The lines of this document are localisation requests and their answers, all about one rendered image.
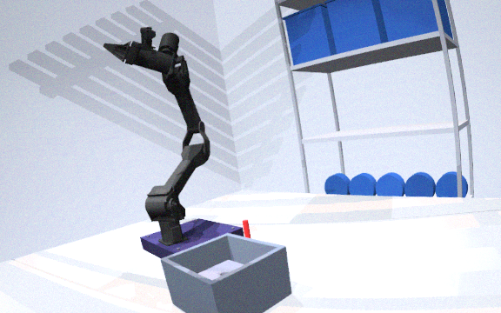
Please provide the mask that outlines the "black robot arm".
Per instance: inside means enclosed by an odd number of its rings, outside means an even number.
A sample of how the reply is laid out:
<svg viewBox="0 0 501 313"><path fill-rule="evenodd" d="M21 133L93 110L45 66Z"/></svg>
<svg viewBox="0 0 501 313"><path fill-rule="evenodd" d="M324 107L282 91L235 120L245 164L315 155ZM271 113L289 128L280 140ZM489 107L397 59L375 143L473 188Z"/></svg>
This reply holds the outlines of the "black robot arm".
<svg viewBox="0 0 501 313"><path fill-rule="evenodd" d="M140 29L142 48L155 49L152 38L156 32L152 27ZM210 140L205 133L204 122L201 121L190 93L189 69L184 56L177 55L179 47L178 35L168 32L163 34L159 44L157 60L152 70L162 73L162 80L167 90L172 93L179 105L184 121L187 124L187 134L183 140L182 161L173 171L165 185L152 187L145 200L145 208L152 222L159 224L163 239L158 241L166 246L189 240L183 236L179 220L186 217L185 208L180 203L179 194L187 184L194 170L205 164L210 156ZM176 64L181 64L176 66ZM176 67L175 67L176 66ZM200 133L204 143L191 144L195 133Z"/></svg>

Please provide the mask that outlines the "red peg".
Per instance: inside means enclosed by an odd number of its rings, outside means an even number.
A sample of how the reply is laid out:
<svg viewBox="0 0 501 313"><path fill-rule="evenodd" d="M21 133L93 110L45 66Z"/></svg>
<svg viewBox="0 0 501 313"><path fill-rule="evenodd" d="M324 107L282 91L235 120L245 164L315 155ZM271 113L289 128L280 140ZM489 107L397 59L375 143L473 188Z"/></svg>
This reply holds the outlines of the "red peg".
<svg viewBox="0 0 501 313"><path fill-rule="evenodd" d="M248 220L243 221L243 226L244 226L244 236L251 238Z"/></svg>

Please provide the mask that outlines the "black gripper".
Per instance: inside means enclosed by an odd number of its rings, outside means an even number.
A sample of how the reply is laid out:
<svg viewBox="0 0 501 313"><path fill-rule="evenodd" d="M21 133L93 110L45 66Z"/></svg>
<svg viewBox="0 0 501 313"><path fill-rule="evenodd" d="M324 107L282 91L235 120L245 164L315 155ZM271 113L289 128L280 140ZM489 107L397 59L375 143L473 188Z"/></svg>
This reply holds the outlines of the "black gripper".
<svg viewBox="0 0 501 313"><path fill-rule="evenodd" d="M130 41L126 44L104 43L104 48L122 62L152 70L157 60L157 50L142 48L140 43Z"/></svg>

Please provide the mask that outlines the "white square plate with hole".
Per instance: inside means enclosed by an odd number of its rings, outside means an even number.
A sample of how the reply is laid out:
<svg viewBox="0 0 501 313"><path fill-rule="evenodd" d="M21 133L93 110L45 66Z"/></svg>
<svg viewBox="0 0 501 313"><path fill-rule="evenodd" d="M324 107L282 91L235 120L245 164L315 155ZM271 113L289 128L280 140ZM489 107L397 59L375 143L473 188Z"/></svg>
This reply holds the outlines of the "white square plate with hole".
<svg viewBox="0 0 501 313"><path fill-rule="evenodd" d="M241 266L243 266L243 264L227 260L226 262L220 263L219 265L215 265L214 267L207 269L203 272L201 271L198 274L200 276L205 276L208 277L210 280L213 280Z"/></svg>

